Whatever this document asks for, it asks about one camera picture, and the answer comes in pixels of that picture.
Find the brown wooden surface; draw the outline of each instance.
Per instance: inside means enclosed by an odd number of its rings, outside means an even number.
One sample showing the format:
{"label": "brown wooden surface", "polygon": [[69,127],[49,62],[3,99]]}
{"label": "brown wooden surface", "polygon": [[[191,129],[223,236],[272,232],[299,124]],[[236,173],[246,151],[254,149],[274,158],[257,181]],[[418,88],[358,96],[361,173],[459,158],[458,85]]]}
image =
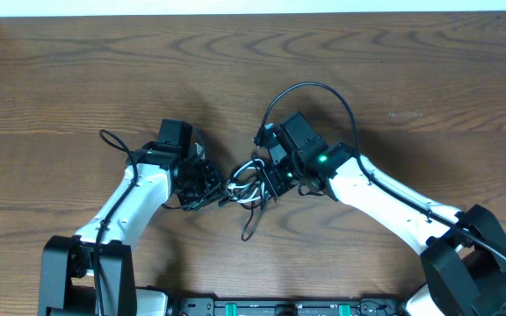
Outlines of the brown wooden surface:
{"label": "brown wooden surface", "polygon": [[[40,254],[119,183],[131,147],[161,119],[206,134],[224,173],[253,149],[268,103],[316,80],[351,102],[363,151],[409,187],[506,230],[506,13],[0,19],[0,314],[33,314]],[[270,121],[303,111],[349,139],[327,92],[299,90]],[[159,211],[135,252],[137,284],[221,297],[407,296],[418,257],[386,228],[291,191],[253,239],[238,205]]]}

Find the wood grain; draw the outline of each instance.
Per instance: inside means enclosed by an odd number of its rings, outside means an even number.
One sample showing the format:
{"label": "wood grain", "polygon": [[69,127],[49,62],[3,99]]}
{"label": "wood grain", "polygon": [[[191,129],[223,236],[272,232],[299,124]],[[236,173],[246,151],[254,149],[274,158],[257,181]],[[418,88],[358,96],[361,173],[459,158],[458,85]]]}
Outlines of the wood grain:
{"label": "wood grain", "polygon": [[[117,186],[131,147],[161,119],[204,130],[224,173],[247,159],[266,106],[316,80],[343,93],[363,151],[436,200],[482,204],[506,230],[506,12],[0,19],[0,314],[33,314],[40,254]],[[325,91],[294,92],[329,141],[347,115]],[[418,257],[362,212],[295,192],[240,242],[236,205],[159,211],[134,254],[137,284],[220,297],[407,296]]]}

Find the wooden table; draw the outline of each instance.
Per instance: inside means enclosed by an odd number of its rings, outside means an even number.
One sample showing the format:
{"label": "wooden table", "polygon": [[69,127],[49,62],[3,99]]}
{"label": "wooden table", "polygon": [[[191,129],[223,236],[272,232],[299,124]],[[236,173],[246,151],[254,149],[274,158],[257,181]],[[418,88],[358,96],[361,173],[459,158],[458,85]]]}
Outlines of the wooden table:
{"label": "wooden table", "polygon": [[[0,314],[33,314],[40,254],[116,188],[163,118],[201,128],[225,174],[248,159],[268,103],[293,83],[338,89],[363,152],[428,197],[506,230],[506,12],[0,18]],[[326,91],[294,92],[329,143],[350,140]],[[407,296],[419,258],[362,212],[295,191],[240,241],[239,205],[160,210],[134,254],[139,285],[220,297]]]}

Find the wooden tabletop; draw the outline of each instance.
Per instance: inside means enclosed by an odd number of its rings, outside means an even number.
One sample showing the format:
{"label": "wooden tabletop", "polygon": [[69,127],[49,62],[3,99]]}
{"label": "wooden tabletop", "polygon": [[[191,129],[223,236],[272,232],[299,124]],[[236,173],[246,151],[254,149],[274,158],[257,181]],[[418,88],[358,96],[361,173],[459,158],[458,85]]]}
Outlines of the wooden tabletop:
{"label": "wooden tabletop", "polygon": [[[481,204],[506,231],[506,12],[0,18],[0,314],[34,314],[44,244],[119,184],[126,157],[100,128],[137,148],[184,119],[226,175],[268,103],[306,80],[349,100],[379,168],[445,204]],[[269,120],[293,111],[328,143],[351,139],[326,91],[294,92]],[[247,218],[239,205],[159,210],[136,283],[263,298],[404,297],[423,283],[403,241],[327,197],[290,191],[241,242]]]}

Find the white backdrop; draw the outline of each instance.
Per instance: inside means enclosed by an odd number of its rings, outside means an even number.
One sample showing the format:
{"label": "white backdrop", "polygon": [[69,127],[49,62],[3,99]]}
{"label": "white backdrop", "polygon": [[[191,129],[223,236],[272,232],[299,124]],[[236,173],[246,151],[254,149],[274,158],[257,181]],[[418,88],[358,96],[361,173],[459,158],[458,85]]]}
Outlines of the white backdrop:
{"label": "white backdrop", "polygon": [[506,11],[506,0],[0,0],[0,17]]}

